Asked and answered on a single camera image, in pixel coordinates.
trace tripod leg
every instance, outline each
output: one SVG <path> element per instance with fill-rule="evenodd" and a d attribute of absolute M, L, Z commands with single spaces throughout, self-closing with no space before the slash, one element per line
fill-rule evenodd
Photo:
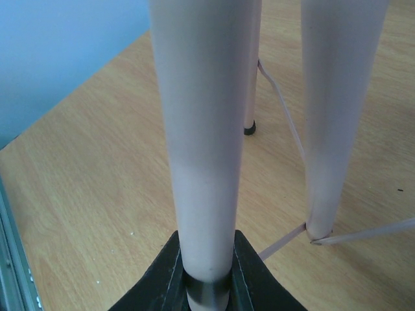
<path fill-rule="evenodd" d="M 312 239 L 330 234 L 388 0 L 302 0 L 305 166 Z"/>
<path fill-rule="evenodd" d="M 254 0 L 150 0 L 192 310 L 228 304 Z"/>
<path fill-rule="evenodd" d="M 258 72 L 258 54 L 259 54 L 259 33 L 261 29 L 261 9 L 262 0 L 257 0 L 254 3 L 254 11 L 252 12 L 254 20 L 252 23 L 251 32 L 251 51 L 250 51 L 250 72 L 249 72 L 249 89 L 248 102 L 246 103 L 246 115 L 244 122 L 244 134 L 252 135 L 255 133 L 255 95 L 257 87 L 257 72 Z"/>

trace metal rail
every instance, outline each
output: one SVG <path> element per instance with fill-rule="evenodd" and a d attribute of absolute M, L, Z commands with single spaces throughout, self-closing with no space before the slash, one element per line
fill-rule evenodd
<path fill-rule="evenodd" d="M 0 178 L 0 311 L 42 311 L 13 212 Z"/>

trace blue wall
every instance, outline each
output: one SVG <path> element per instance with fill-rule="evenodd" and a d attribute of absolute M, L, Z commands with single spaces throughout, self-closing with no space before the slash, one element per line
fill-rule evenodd
<path fill-rule="evenodd" d="M 147 0 L 0 3 L 0 149 L 149 26 Z"/>

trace light wooden table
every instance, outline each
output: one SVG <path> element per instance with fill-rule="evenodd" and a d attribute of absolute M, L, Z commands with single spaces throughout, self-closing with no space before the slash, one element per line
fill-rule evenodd
<path fill-rule="evenodd" d="M 392 0 L 334 234 L 415 215 L 415 4 Z M 299 0 L 266 0 L 260 57 L 303 128 Z M 306 217 L 304 170 L 260 76 L 237 227 L 261 251 Z M 46 310 L 101 311 L 176 229 L 146 34 L 0 152 L 0 174 Z M 413 310 L 415 232 L 338 246 L 303 234 L 267 260 L 309 310 Z"/>

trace black base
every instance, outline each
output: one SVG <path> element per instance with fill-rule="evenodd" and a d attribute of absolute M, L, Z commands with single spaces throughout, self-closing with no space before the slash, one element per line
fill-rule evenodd
<path fill-rule="evenodd" d="M 275 280 L 249 241 L 235 232 L 231 296 L 227 310 L 306 311 Z M 178 232 L 174 232 L 141 280 L 109 311 L 190 311 Z"/>
<path fill-rule="evenodd" d="M 246 136 L 253 135 L 256 130 L 257 130 L 257 125 L 255 124 L 255 120 L 254 120 L 254 124 L 251 126 L 251 128 L 244 128 L 244 135 Z"/>

